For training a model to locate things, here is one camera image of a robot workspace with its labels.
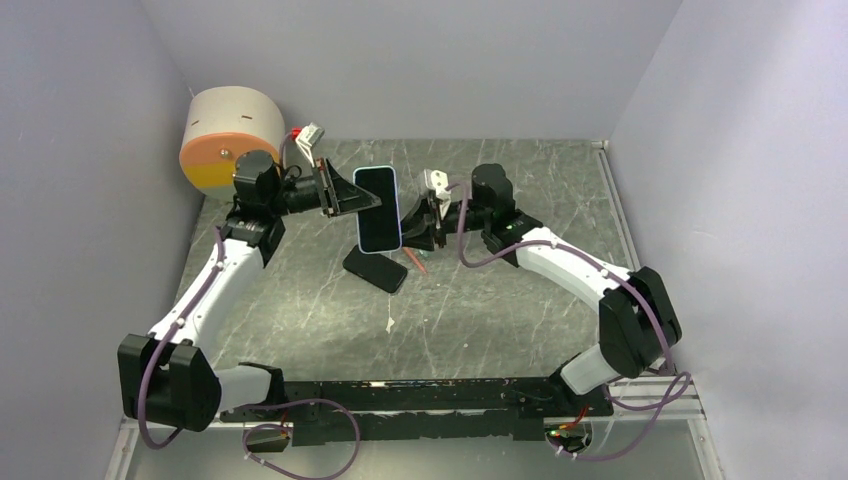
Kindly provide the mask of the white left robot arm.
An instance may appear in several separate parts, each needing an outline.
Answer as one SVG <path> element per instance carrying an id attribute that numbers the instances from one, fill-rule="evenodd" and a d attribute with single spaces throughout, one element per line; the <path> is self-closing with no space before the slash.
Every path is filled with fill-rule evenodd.
<path id="1" fill-rule="evenodd" d="M 217 332 L 277 251 L 284 216 L 319 209 L 337 217 L 381 204 L 324 158 L 310 175 L 288 176 L 270 153 L 253 150 L 236 160 L 232 180 L 233 206 L 214 228 L 198 276 L 162 320 L 118 347 L 124 413 L 142 431 L 154 423 L 201 432 L 218 414 L 241 408 L 262 420 L 281 415 L 288 401 L 282 370 L 250 362 L 214 369 L 208 356 Z"/>

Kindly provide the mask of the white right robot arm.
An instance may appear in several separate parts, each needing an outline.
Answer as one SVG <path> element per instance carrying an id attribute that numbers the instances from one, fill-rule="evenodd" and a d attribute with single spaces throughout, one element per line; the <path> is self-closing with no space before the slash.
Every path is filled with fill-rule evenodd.
<path id="1" fill-rule="evenodd" d="M 616 266 L 560 238 L 517 207 L 513 183 L 497 163 L 475 167 L 469 184 L 433 169 L 419 183 L 417 204 L 401 221 L 405 246 L 434 251 L 456 235 L 464 266 L 503 260 L 553 282 L 597 314 L 595 343 L 554 375 L 549 397 L 556 411 L 575 414 L 600 386 L 637 378 L 660 359 L 673 363 L 682 328 L 657 271 Z"/>

